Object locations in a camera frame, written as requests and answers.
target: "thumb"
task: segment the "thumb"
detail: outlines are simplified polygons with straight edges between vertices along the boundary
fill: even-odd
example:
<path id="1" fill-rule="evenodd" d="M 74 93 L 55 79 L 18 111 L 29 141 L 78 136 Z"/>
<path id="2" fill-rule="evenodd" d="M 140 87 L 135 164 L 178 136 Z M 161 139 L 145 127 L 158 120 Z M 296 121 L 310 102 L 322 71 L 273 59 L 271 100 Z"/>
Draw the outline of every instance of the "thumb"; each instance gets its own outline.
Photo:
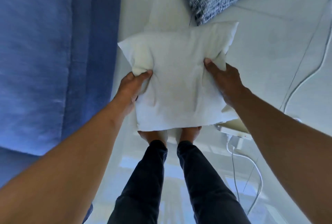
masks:
<path id="1" fill-rule="evenodd" d="M 212 74 L 213 77 L 216 77 L 220 72 L 220 69 L 212 62 L 210 58 L 204 59 L 204 65 L 207 71 Z"/>
<path id="2" fill-rule="evenodd" d="M 139 81 L 140 84 L 142 84 L 146 79 L 149 79 L 152 74 L 152 70 L 148 70 L 144 73 L 141 73 L 139 76 L 136 77 L 136 79 Z"/>

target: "blue sofa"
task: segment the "blue sofa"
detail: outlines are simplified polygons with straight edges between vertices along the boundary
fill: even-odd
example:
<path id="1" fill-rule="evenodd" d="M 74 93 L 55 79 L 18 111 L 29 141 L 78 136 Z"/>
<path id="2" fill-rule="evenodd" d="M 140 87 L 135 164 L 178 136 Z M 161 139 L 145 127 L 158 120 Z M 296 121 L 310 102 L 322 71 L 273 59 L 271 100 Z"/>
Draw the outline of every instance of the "blue sofa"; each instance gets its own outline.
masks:
<path id="1" fill-rule="evenodd" d="M 120 2 L 0 0 L 0 187 L 110 100 Z"/>

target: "thin cable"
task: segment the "thin cable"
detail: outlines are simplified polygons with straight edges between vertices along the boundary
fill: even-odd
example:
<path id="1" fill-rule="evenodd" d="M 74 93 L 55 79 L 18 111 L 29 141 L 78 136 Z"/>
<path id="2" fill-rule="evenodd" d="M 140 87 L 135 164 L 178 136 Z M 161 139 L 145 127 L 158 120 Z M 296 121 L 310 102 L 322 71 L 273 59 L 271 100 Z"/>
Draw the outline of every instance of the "thin cable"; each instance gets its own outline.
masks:
<path id="1" fill-rule="evenodd" d="M 286 113 L 287 107 L 288 107 L 288 103 L 292 99 L 292 97 L 294 96 L 294 94 L 296 93 L 296 91 L 298 91 L 298 89 L 303 84 L 305 84 L 309 79 L 311 79 L 313 76 L 315 76 L 323 68 L 325 60 L 326 60 L 326 57 L 327 57 L 327 53 L 329 51 L 330 43 L 331 43 L 331 37 L 332 37 L 331 31 L 332 31 L 332 21 L 331 21 L 331 24 L 330 24 L 329 35 L 328 35 L 327 40 L 326 40 L 325 50 L 324 50 L 324 54 L 323 54 L 323 58 L 322 58 L 321 63 L 319 64 L 318 68 L 316 68 L 313 72 L 311 72 L 306 78 L 304 78 L 303 80 L 301 80 L 301 82 L 293 89 L 293 91 L 288 96 L 287 101 L 285 103 L 284 113 Z"/>
<path id="2" fill-rule="evenodd" d="M 234 184 L 235 184 L 236 193 L 237 193 L 237 200 L 240 203 L 239 190 L 237 189 L 236 180 L 235 180 L 235 167 L 234 167 L 233 151 L 232 151 L 232 163 L 233 163 L 233 173 L 234 173 Z"/>
<path id="3" fill-rule="evenodd" d="M 227 149 L 227 151 L 228 151 L 229 153 L 232 154 L 232 152 L 230 152 L 230 150 L 229 150 L 229 148 L 228 148 L 228 143 L 229 143 L 229 142 L 227 142 L 226 149 Z M 254 206 L 256 205 L 257 200 L 258 200 L 258 197 L 259 197 L 259 195 L 260 195 L 261 192 L 262 192 L 262 189 L 263 189 L 263 177 L 262 177 L 261 171 L 259 170 L 259 168 L 258 168 L 256 162 L 255 162 L 251 157 L 249 157 L 249 156 L 247 156 L 247 155 L 243 155 L 243 154 L 234 154 L 234 153 L 233 153 L 233 155 L 234 155 L 234 156 L 239 156 L 239 157 L 244 157 L 244 158 L 246 158 L 246 159 L 249 159 L 249 160 L 254 164 L 254 166 L 256 167 L 257 172 L 258 172 L 258 174 L 259 174 L 260 181 L 261 181 L 260 185 L 258 186 L 258 190 L 257 190 L 256 198 L 254 199 L 254 201 L 253 201 L 251 207 L 249 208 L 249 210 L 248 210 L 248 212 L 247 212 L 247 215 L 249 215 L 249 214 L 251 213 L 251 210 L 252 210 L 252 209 L 254 208 Z"/>

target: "white tile floor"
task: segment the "white tile floor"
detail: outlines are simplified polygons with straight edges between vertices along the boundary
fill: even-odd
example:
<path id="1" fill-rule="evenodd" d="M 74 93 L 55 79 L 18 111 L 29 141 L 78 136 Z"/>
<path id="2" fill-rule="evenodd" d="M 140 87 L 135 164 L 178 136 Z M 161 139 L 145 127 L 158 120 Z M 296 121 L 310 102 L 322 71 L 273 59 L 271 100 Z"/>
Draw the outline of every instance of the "white tile floor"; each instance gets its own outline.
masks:
<path id="1" fill-rule="evenodd" d="M 319 64 L 331 9 L 328 0 L 240 0 L 213 21 L 240 22 L 227 61 L 236 66 L 243 82 L 255 94 L 277 108 L 284 105 L 292 89 Z M 122 0 L 119 41 L 144 30 L 176 30 L 196 25 L 186 0 Z M 296 93 L 288 114 L 300 117 L 314 128 L 332 135 L 330 97 L 326 88 L 332 81 L 332 53 L 322 71 Z M 121 78 L 131 70 L 118 51 L 113 94 Z M 106 223 L 147 144 L 135 134 L 131 117 L 118 135 L 104 179 L 94 200 L 88 224 Z M 225 150 L 225 136 L 213 126 L 204 127 L 196 141 L 223 180 L 234 190 L 232 161 Z M 168 144 L 165 181 L 159 223 L 194 223 L 176 145 Z M 253 141 L 245 141 L 242 151 L 257 160 L 263 179 L 262 196 L 250 220 L 253 224 L 309 223 L 276 180 Z M 235 175 L 240 199 L 248 209 L 257 192 L 259 177 L 247 160 L 235 157 Z"/>

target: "leg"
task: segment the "leg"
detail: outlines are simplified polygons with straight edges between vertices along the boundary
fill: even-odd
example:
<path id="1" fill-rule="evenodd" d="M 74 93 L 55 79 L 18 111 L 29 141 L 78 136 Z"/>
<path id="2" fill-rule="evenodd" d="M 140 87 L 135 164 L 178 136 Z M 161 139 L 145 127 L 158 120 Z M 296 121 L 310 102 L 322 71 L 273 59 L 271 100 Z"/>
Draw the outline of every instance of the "leg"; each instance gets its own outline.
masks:
<path id="1" fill-rule="evenodd" d="M 183 130 L 177 154 L 185 175 L 190 201 L 199 224 L 250 224 L 234 194 L 224 184 L 203 153 L 193 145 L 199 134 Z"/>
<path id="2" fill-rule="evenodd" d="M 108 224 L 157 224 L 167 149 L 160 140 L 148 142 L 150 146 L 116 200 Z"/>

